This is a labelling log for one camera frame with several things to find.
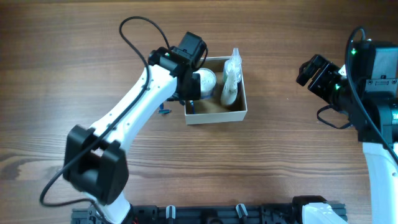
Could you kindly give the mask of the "white lidded blue jar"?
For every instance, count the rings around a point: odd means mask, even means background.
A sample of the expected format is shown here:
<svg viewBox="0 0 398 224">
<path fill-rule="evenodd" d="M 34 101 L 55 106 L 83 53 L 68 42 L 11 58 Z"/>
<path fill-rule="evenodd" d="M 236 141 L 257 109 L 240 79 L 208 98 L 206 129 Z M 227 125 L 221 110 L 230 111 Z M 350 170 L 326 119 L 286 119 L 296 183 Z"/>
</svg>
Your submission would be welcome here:
<svg viewBox="0 0 398 224">
<path fill-rule="evenodd" d="M 216 75 L 208 68 L 200 68 L 195 71 L 200 76 L 200 98 L 207 99 L 213 96 L 213 91 L 216 86 Z"/>
</svg>

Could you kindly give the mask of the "blue disposable razor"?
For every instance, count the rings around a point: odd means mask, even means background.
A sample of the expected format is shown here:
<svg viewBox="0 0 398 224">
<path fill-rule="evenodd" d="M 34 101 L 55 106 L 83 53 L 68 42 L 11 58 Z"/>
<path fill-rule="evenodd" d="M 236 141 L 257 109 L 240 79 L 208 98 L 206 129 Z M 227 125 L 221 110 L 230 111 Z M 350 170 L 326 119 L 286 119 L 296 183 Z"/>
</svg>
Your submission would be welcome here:
<svg viewBox="0 0 398 224">
<path fill-rule="evenodd" d="M 159 106 L 158 114 L 169 114 L 170 112 L 171 112 L 170 109 L 165 109 L 164 108 L 164 104 L 163 103 Z"/>
</svg>

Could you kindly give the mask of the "white squeeze tube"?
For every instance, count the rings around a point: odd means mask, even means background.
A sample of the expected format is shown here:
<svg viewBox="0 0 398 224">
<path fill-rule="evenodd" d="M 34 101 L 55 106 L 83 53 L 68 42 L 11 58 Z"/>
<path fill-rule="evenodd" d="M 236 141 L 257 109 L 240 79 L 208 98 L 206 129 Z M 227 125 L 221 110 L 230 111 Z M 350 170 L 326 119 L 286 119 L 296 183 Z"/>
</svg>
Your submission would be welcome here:
<svg viewBox="0 0 398 224">
<path fill-rule="evenodd" d="M 235 69 L 224 68 L 223 83 L 220 101 L 222 105 L 229 106 L 235 102 L 238 94 L 238 81 Z"/>
</svg>

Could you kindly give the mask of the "blue white toothbrush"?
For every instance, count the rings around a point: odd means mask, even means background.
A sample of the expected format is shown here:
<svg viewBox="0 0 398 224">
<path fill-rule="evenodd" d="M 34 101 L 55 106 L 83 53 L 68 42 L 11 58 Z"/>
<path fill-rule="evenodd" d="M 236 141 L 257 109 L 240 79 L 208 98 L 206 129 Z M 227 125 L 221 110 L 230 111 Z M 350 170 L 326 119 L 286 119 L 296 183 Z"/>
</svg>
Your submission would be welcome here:
<svg viewBox="0 0 398 224">
<path fill-rule="evenodd" d="M 195 114 L 195 103 L 193 100 L 189 101 L 190 107 L 191 107 L 191 114 Z"/>
</svg>

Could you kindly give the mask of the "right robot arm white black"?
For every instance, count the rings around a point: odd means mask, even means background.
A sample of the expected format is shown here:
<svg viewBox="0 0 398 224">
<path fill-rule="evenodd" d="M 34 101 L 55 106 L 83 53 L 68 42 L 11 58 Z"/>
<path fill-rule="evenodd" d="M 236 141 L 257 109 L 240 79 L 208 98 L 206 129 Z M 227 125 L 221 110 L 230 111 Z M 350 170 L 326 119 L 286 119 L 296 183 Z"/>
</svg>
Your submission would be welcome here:
<svg viewBox="0 0 398 224">
<path fill-rule="evenodd" d="M 350 66 L 338 67 L 315 54 L 299 68 L 296 82 L 307 86 L 333 109 L 348 116 L 369 173 L 373 223 L 397 223 L 397 162 L 379 135 L 397 150 L 397 45 L 354 42 Z"/>
</svg>

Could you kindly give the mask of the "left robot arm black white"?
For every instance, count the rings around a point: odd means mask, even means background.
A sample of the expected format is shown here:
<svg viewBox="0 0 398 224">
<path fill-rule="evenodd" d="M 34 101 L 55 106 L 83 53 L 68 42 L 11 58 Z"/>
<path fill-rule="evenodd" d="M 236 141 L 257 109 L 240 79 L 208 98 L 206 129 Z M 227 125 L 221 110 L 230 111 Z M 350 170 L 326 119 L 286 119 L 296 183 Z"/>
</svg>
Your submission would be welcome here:
<svg viewBox="0 0 398 224">
<path fill-rule="evenodd" d="M 200 99 L 196 71 L 207 50 L 201 37 L 187 32 L 178 46 L 152 51 L 139 81 L 106 116 L 68 133 L 63 178 L 93 199 L 106 222 L 127 222 L 126 155 L 139 130 L 163 102 Z"/>
</svg>

